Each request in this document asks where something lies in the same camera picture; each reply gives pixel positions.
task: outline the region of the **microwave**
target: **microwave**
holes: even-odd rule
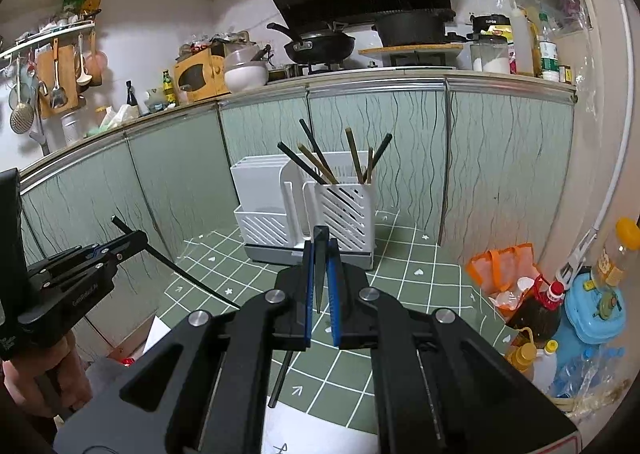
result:
[[[211,48],[189,56],[175,65],[175,84],[191,85],[191,101],[227,94],[224,62],[225,57],[212,55]]]

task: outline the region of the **white dish rack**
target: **white dish rack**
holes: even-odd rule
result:
[[[269,249],[281,249],[273,262],[296,264],[313,227],[326,225],[343,260],[372,267],[375,174],[370,185],[360,185],[351,153],[326,152],[324,157],[339,185],[320,185],[285,155],[246,157],[231,167],[241,203],[234,214],[249,257],[267,261]],[[358,157],[364,166],[367,152],[359,151]],[[354,260],[346,259],[350,255]]]

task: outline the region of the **wall shelf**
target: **wall shelf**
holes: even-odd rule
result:
[[[55,30],[52,30],[43,34],[35,35],[30,39],[27,39],[25,42],[16,44],[14,47],[9,48],[6,51],[0,53],[0,60],[11,58],[11,56],[14,53],[20,53],[21,51],[24,51],[25,49],[31,48],[33,46],[38,46],[38,45],[43,46],[44,43],[48,43],[55,38],[63,37],[70,33],[86,31],[93,28],[95,28],[95,22],[91,20],[87,20],[83,22],[78,22],[71,26],[65,26],[63,28],[57,28]]]

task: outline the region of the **white pipe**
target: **white pipe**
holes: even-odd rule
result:
[[[616,161],[616,166],[613,169],[613,176],[611,177],[611,182],[609,183],[609,189],[607,190],[607,195],[604,198],[604,202],[602,204],[602,208],[600,209],[600,213],[594,224],[591,226],[594,231],[598,231],[600,229],[600,225],[602,224],[602,220],[605,215],[607,215],[607,211],[609,210],[609,206],[611,204],[611,199],[613,197],[613,193],[616,190],[616,186],[618,185],[618,180],[620,179],[620,171],[622,170],[622,166],[625,162],[626,149],[628,147],[629,142],[629,130],[631,128],[631,115],[633,113],[634,107],[634,78],[635,78],[635,69],[634,69],[634,47],[631,39],[631,27],[629,27],[629,16],[626,11],[625,0],[618,0],[620,2],[620,13],[622,13],[622,23],[625,27],[625,38],[626,38],[626,69],[627,69],[627,81],[626,81],[626,111],[625,111],[625,126],[622,130],[622,140],[620,140],[620,149],[618,150],[618,159]]]

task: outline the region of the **human hand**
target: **human hand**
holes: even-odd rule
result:
[[[47,418],[55,415],[45,404],[35,378],[52,370],[58,364],[60,365],[58,383],[63,407],[78,410],[91,400],[91,386],[76,351],[76,337],[72,331],[69,331],[52,348],[24,351],[12,360],[2,363],[4,386],[22,410],[34,416]]]

